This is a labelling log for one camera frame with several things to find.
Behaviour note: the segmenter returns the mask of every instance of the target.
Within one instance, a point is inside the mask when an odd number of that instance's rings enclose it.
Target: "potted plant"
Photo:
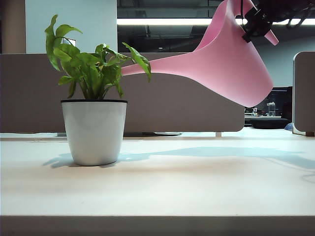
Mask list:
[[[68,99],[61,104],[71,155],[78,165],[113,163],[123,139],[127,101],[104,97],[111,88],[116,88],[120,98],[123,96],[121,68],[128,60],[139,64],[150,81],[149,61],[126,43],[123,44],[130,50],[131,57],[115,52],[106,44],[97,45],[95,53],[82,53],[66,37],[70,31],[82,32],[69,25],[60,25],[54,32],[56,19],[54,15],[45,30],[46,52],[52,66],[66,74],[58,84],[69,84]],[[85,99],[69,99],[77,85]]]

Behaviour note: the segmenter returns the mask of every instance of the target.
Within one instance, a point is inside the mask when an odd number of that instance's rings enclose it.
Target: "white flower pot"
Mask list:
[[[123,140],[124,100],[62,100],[63,118],[74,162],[97,166],[117,161]]]

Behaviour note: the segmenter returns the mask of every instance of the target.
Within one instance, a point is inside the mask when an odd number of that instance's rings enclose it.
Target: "pot rim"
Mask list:
[[[116,99],[64,99],[60,101],[63,102],[124,102],[128,103],[126,100],[116,100]]]

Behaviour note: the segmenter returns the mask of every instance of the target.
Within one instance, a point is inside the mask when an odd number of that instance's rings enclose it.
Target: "white wall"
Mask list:
[[[258,46],[257,50],[271,75],[274,86],[292,86],[293,57],[298,52],[315,51],[315,37],[280,42],[277,46],[272,44]]]
[[[83,32],[68,34],[82,52],[94,52],[100,43],[117,50],[116,0],[25,0],[25,8],[26,53],[46,53],[44,30],[55,14],[55,26],[68,24]]]

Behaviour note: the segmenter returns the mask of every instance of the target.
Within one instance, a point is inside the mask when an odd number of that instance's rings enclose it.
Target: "ceiling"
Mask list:
[[[118,18],[212,18],[221,0],[117,0]],[[190,52],[199,44],[206,26],[118,26],[119,51],[126,52],[121,42],[140,52]],[[286,29],[273,26],[280,41],[315,36],[314,26]],[[263,37],[255,45],[268,43]]]

